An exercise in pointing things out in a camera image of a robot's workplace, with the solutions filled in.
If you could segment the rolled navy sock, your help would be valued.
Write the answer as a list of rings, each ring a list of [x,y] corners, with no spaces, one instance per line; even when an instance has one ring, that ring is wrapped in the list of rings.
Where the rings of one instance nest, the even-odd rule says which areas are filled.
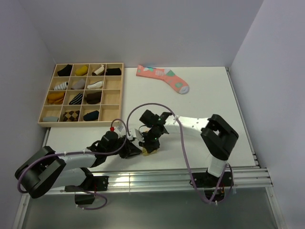
[[[97,110],[89,112],[83,116],[84,121],[95,121],[98,120],[98,118],[99,118],[99,111]]]

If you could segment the rolled dark brown sock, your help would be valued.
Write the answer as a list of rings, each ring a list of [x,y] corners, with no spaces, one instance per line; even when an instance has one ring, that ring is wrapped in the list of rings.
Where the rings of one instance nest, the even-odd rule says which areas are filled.
[[[102,98],[102,91],[87,94],[85,101],[87,104],[98,104],[101,102],[101,98]]]

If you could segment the wooden compartment tray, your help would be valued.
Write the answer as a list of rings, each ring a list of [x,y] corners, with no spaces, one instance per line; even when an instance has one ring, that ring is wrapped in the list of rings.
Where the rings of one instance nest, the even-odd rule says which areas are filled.
[[[67,64],[72,65],[70,76],[58,76],[57,71],[64,68]],[[104,64],[105,70],[102,75],[93,76],[91,73],[97,69],[101,64]],[[76,76],[75,70],[81,68],[83,65],[88,66],[88,72],[83,76]],[[105,75],[107,68],[120,68],[122,74],[119,76]],[[72,90],[71,87],[80,79],[86,81],[83,90]],[[55,66],[52,74],[51,82],[44,100],[44,104],[38,119],[38,124],[42,127],[89,127],[89,126],[108,126],[113,119],[121,117],[122,109],[122,95],[123,95],[123,80],[124,80],[124,64],[123,63],[61,63]],[[87,85],[103,81],[103,87],[96,90],[88,90]],[[55,91],[54,86],[68,82],[66,90]],[[87,104],[86,95],[90,93],[102,91],[101,102],[98,104]],[[50,93],[65,92],[65,97],[62,104],[49,104],[47,102],[47,95]],[[83,94],[82,104],[69,105],[69,102],[78,93]],[[79,120],[77,122],[63,122],[62,116],[68,111],[80,110]],[[83,116],[92,111],[99,111],[99,118],[95,121],[84,121]],[[57,122],[43,122],[43,117],[56,116]]]

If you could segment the rolled orange sock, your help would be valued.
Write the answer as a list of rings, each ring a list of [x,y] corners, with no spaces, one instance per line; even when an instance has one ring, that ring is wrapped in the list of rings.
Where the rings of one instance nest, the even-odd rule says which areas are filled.
[[[65,92],[50,93],[47,95],[49,104],[62,104],[65,97]]]

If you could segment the rolled brown white sock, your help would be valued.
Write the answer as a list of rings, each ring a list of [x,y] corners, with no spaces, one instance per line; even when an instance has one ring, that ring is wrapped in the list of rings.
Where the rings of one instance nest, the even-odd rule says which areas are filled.
[[[94,71],[92,71],[92,75],[93,76],[98,76],[98,75],[102,75],[103,72],[105,70],[104,64],[101,64],[97,69],[95,69]]]

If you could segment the rolled light blue sock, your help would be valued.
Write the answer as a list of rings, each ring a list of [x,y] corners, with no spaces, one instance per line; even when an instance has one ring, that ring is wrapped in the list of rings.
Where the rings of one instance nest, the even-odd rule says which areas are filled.
[[[46,117],[43,117],[42,121],[43,122],[57,122],[58,119],[59,118],[56,116],[46,116]]]

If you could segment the pink patterned sock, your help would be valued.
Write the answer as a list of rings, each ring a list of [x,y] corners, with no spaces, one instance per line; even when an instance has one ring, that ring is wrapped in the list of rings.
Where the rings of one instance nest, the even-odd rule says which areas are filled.
[[[176,75],[169,68],[153,68],[138,65],[136,76],[161,80],[167,83],[173,90],[175,90],[179,94],[186,94],[190,90],[188,83],[182,78],[180,78],[178,75]]]

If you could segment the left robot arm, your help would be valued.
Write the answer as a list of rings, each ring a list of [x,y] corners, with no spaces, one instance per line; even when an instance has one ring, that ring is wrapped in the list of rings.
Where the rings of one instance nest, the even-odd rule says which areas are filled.
[[[112,155],[122,159],[140,155],[142,150],[124,135],[107,131],[101,138],[78,154],[55,152],[44,146],[15,172],[21,185],[32,198],[39,198],[50,189],[64,187],[73,192],[106,190],[106,181],[95,177],[89,170],[97,167]]]

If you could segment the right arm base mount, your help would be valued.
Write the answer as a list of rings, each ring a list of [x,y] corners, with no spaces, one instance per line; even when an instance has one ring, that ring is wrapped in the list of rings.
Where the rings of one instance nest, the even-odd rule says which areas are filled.
[[[192,180],[190,185],[193,188],[202,188],[203,197],[205,197],[208,203],[220,203],[231,194],[234,189],[234,173],[230,165],[228,165],[230,171],[223,171],[219,178],[214,177],[208,172],[192,173]]]

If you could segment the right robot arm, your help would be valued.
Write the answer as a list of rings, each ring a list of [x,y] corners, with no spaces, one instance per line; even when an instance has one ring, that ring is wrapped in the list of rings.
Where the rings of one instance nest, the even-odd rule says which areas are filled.
[[[159,138],[163,134],[180,134],[201,137],[212,155],[207,169],[206,180],[217,186],[223,179],[222,172],[239,138],[238,133],[218,114],[210,118],[176,116],[171,112],[161,115],[146,110],[139,119],[148,132],[142,134],[139,145],[151,154],[160,148]]]

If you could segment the rolled mustard yellow sock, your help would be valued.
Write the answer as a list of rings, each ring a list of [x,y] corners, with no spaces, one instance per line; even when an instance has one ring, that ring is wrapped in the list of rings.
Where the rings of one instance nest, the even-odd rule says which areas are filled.
[[[86,75],[88,72],[88,66],[87,65],[83,65],[81,68],[78,68],[75,70],[75,75],[76,76],[83,76]]]

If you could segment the rolled black white striped sock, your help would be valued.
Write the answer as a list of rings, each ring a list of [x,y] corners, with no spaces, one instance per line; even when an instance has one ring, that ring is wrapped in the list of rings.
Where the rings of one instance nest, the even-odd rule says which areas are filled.
[[[69,102],[69,105],[80,105],[82,104],[83,94],[78,93],[73,99]]]

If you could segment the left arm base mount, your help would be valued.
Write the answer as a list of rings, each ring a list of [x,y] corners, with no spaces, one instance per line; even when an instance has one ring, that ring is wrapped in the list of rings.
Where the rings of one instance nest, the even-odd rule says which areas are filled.
[[[104,207],[108,203],[108,199],[100,194],[100,191],[106,191],[108,188],[108,176],[92,176],[86,178],[79,186],[66,186],[65,192],[82,192],[83,194],[75,194],[74,202],[78,207],[84,207],[85,209],[90,208],[95,200],[101,198],[104,203],[100,208]]]

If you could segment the tan yellow sock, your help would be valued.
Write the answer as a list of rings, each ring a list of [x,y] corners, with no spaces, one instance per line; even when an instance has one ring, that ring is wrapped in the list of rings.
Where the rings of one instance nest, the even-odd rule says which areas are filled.
[[[153,154],[155,154],[155,153],[157,153],[157,149],[156,150],[153,150],[152,152],[148,152],[145,148],[142,148],[142,155],[143,156],[150,156],[150,155],[153,155]]]

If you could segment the rolled grey sock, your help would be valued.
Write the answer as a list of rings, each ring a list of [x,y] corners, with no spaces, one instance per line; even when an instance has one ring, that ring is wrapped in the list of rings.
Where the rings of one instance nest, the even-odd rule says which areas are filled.
[[[84,79],[80,79],[78,82],[76,82],[71,89],[72,90],[83,90],[85,87],[86,81]]]

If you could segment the rolled brown argyle sock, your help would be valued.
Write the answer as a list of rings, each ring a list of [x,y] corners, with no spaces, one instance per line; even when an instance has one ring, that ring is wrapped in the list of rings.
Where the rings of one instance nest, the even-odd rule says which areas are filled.
[[[77,122],[79,120],[80,110],[65,112],[62,116],[63,122]]]

